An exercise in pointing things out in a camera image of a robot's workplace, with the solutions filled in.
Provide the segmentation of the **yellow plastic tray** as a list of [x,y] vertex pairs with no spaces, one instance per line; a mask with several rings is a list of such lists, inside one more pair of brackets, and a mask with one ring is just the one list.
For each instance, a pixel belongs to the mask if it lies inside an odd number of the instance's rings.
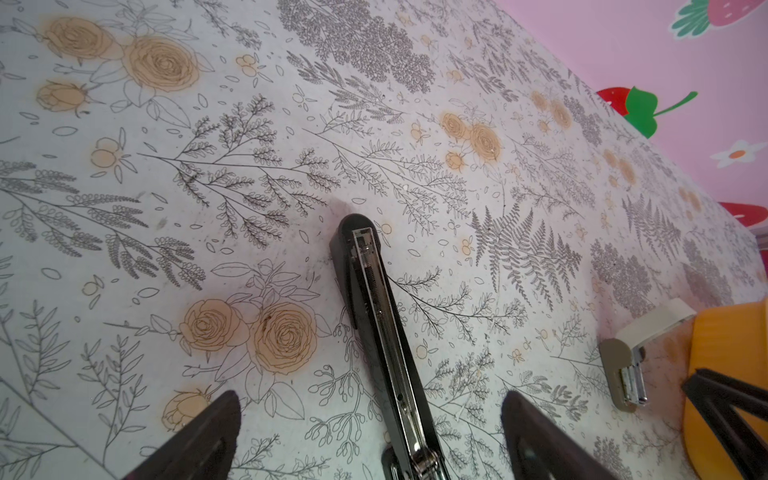
[[[717,307],[699,313],[693,325],[689,372],[707,368],[767,388],[767,301]],[[701,479],[739,479],[737,467],[694,405],[683,416],[686,453]]]

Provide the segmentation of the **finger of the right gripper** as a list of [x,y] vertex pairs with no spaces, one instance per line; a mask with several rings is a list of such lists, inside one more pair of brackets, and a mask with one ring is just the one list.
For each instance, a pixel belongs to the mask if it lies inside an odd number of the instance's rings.
[[767,420],[767,391],[710,369],[697,369],[682,390],[743,479],[767,478],[767,443],[738,413]]

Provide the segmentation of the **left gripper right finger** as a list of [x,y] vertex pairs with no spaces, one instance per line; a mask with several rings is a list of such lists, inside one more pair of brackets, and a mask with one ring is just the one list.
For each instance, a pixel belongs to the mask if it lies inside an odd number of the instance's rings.
[[501,423],[515,479],[615,479],[517,391],[506,394]]

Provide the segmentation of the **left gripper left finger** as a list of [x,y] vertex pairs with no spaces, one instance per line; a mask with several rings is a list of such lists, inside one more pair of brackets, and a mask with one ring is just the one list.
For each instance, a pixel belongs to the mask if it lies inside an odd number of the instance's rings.
[[241,422],[238,395],[226,391],[124,479],[227,479]]

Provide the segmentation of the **beige mini stapler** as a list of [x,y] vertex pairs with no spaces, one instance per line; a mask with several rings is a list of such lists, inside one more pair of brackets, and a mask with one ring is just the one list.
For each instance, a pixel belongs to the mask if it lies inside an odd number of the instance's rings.
[[645,345],[692,320],[697,312],[680,298],[671,299],[624,326],[598,345],[614,406],[634,413],[648,403],[642,372]]

